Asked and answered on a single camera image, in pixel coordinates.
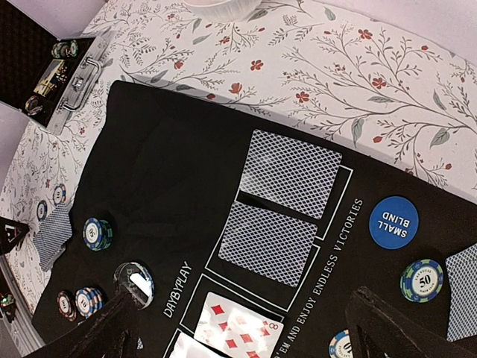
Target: white tablecloth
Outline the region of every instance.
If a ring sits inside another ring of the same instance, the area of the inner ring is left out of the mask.
[[[110,0],[85,34],[111,41],[99,83],[60,136],[28,125],[0,196],[0,215],[31,226],[8,261],[32,312],[50,277],[32,243],[37,204],[51,210],[60,183],[74,195],[116,80],[308,131],[477,202],[476,70],[428,40],[312,0],[265,0],[234,24],[171,0]]]

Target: red diamond symbol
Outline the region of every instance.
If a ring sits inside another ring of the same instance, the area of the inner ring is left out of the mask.
[[[212,311],[214,311],[214,313],[216,315],[221,315],[222,313],[225,313],[225,311],[222,309],[220,304],[218,306],[214,306],[214,307],[210,307],[210,308],[212,308]]]
[[[238,324],[246,324],[247,323],[245,321],[245,318],[243,318],[242,316],[237,317],[236,321],[237,321]]]
[[[230,330],[229,328],[229,324],[224,322],[224,323],[219,323],[218,326],[222,329],[223,332],[225,332],[226,330]]]
[[[262,337],[270,336],[270,333],[267,331],[267,329],[265,327],[260,328],[260,333],[261,333]]]
[[[248,334],[241,334],[240,337],[241,337],[242,341],[244,341],[244,343],[253,342],[252,337],[250,337]]]
[[[226,339],[225,342],[227,343],[229,348],[237,348],[236,341],[234,341],[233,339]]]

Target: red flower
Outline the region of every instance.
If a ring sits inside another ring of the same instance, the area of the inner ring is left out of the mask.
[[[297,93],[295,96],[298,98],[298,101],[300,103],[308,102],[310,100],[309,99],[310,95],[308,93],[304,93],[304,91],[301,91],[300,93]]]
[[[252,66],[250,69],[253,71],[256,69],[257,71],[260,71],[260,69],[263,67],[263,62],[262,60],[257,60],[257,61],[252,61]]]
[[[368,30],[358,30],[358,33],[361,35],[363,40],[371,40],[373,38],[373,34],[370,33]]]
[[[240,83],[232,84],[232,89],[229,89],[230,93],[233,93],[234,95],[238,95],[241,91],[242,85]]]
[[[175,64],[174,64],[174,68],[175,69],[180,69],[182,66],[184,66],[184,62],[182,60],[178,60]]]
[[[230,37],[224,36],[224,38],[222,40],[220,40],[219,42],[223,45],[225,43],[228,43],[229,41],[230,41]]]
[[[386,87],[388,84],[382,78],[373,78],[373,86],[380,90],[382,87]]]

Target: metal handle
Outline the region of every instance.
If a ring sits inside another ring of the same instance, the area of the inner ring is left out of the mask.
[[[81,109],[82,106],[84,106],[89,94],[92,91],[92,88],[94,87],[95,83],[99,79],[99,76],[101,75],[101,70],[103,69],[101,62],[93,60],[91,57],[87,57],[85,59],[85,61],[81,64],[81,68],[85,68],[87,65],[93,65],[96,68],[96,73],[93,75],[92,81],[88,81],[89,83],[83,92],[83,97],[81,98],[80,103],[77,106],[70,106],[68,104],[68,97],[65,97],[63,103],[61,104],[61,109],[67,110],[69,112],[76,112]]]

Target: gray leaf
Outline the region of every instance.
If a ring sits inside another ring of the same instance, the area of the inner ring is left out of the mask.
[[[361,138],[361,135],[363,133],[363,124],[364,124],[363,118],[357,118],[351,124],[351,133],[353,134],[353,143],[355,144],[355,147],[356,147],[356,142],[358,141],[359,138]]]
[[[197,39],[195,39],[194,41],[192,41],[192,45],[197,45],[198,43],[201,43],[202,41],[206,40],[207,37],[209,37],[210,34],[206,35],[206,36],[201,36],[201,37],[198,37]]]
[[[268,11],[266,11],[265,9],[260,9],[258,11],[256,11],[249,19],[247,22],[250,22],[252,20],[257,20],[257,19],[260,19],[261,17],[265,16],[268,14]]]
[[[161,81],[161,79],[164,77],[164,75],[167,73],[167,69],[162,71],[161,73],[159,73],[158,75],[155,75],[154,77],[152,77],[151,79],[151,83],[152,84],[155,84],[156,82],[159,82]]]
[[[186,90],[193,90],[194,87],[187,86],[186,84],[180,84],[176,87],[176,91],[186,91]]]
[[[103,64],[103,68],[111,66],[113,64],[113,61],[114,59],[110,58],[105,64]]]
[[[444,103],[442,103],[442,101],[439,98],[439,95],[437,94],[437,92],[435,92],[435,90],[434,90],[434,95],[432,96],[432,99],[434,99],[434,102],[441,110],[447,110],[446,106],[444,106]]]
[[[199,27],[200,23],[202,22],[202,19],[197,19],[194,21],[194,24],[192,26],[192,33]]]
[[[390,98],[379,97],[378,95],[375,95],[375,96],[371,97],[370,99],[368,99],[368,101],[376,102],[376,103],[391,103],[391,102],[394,102]]]
[[[447,142],[450,138],[449,131],[445,128],[441,128],[432,138],[431,145],[430,147],[433,147],[434,145],[441,145]]]
[[[325,7],[325,15],[329,21],[336,20],[336,15],[328,7]]]

